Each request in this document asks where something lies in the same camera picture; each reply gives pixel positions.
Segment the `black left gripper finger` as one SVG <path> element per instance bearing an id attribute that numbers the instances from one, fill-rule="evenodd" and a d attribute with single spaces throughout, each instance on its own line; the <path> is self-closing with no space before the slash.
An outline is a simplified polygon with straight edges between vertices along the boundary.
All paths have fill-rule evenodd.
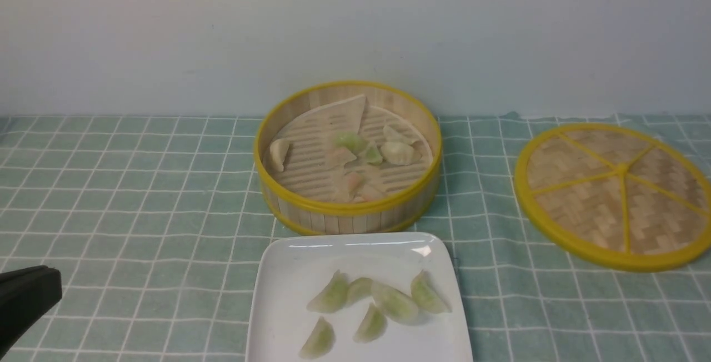
<path id="1" fill-rule="evenodd" d="M 1 352 L 63 298 L 61 272 L 39 265 L 1 274 Z"/>

